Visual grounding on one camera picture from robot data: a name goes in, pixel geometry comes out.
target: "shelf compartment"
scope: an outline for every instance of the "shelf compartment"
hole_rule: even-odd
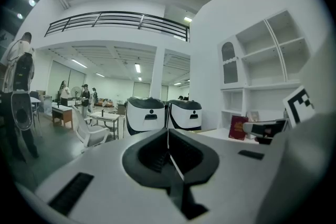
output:
[[[224,107],[222,111],[241,114],[243,106],[243,90],[228,92],[223,91]]]
[[[235,112],[227,112],[227,111],[222,111],[222,128],[227,128],[228,130],[230,130],[231,127],[231,119],[232,116],[241,116],[241,114],[235,113]]]
[[[276,47],[264,49],[246,56],[242,60],[247,84],[249,86],[274,84],[285,81],[282,64]]]
[[[287,10],[267,19],[267,22],[271,27],[278,44],[302,36],[297,24]]]
[[[269,48],[261,49],[259,51],[252,52],[251,54],[242,57],[242,60],[248,63],[254,63],[259,61],[265,61],[273,57],[278,57],[278,51],[276,45]]]
[[[275,45],[272,35],[265,23],[261,21],[236,35],[244,55],[266,49]]]
[[[304,38],[280,44],[280,50],[287,72],[287,80],[299,79],[299,72],[308,61],[309,49]]]
[[[282,100],[294,89],[250,90],[246,111],[258,111],[260,121],[283,118],[285,106]]]

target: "white shirt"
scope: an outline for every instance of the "white shirt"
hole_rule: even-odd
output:
[[[61,98],[64,98],[64,99],[68,99],[69,97],[69,88],[68,87],[65,87],[62,89],[62,92],[61,92]]]

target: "black pants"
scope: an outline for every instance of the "black pants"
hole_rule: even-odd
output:
[[[68,106],[68,99],[61,98],[61,105]]]

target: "woman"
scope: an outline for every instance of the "woman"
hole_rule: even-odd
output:
[[[70,91],[69,88],[67,87],[67,83],[65,82],[65,80],[62,81],[58,92],[61,98],[61,105],[68,106],[68,97],[70,95]]]
[[[88,85],[87,84],[84,84],[82,87],[84,88],[83,93],[82,93],[82,116],[83,116],[84,119],[86,119],[87,114],[88,114],[90,92],[88,90]]]

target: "white chair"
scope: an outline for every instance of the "white chair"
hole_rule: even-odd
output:
[[[83,119],[81,113],[74,105],[72,109],[75,111],[78,120],[78,126],[75,132],[79,140],[84,144],[84,147],[89,148],[103,144],[106,142],[108,136],[112,137],[108,128],[88,125],[87,120],[91,120],[91,118]]]

